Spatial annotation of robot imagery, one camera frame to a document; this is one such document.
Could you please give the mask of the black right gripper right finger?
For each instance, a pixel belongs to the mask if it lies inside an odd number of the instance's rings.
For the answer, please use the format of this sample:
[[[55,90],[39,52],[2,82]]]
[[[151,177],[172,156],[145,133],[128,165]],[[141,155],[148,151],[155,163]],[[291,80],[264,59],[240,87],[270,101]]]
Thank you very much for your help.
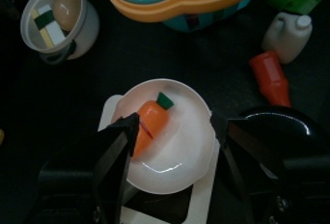
[[[220,144],[211,211],[226,224],[330,224],[330,137],[296,110],[211,114]]]

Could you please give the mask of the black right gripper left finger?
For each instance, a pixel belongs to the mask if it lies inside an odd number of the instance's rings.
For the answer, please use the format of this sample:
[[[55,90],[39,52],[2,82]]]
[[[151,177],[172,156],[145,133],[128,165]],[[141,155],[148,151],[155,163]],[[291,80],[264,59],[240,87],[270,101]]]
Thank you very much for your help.
[[[137,127],[131,114],[47,162],[25,224],[120,224]]]

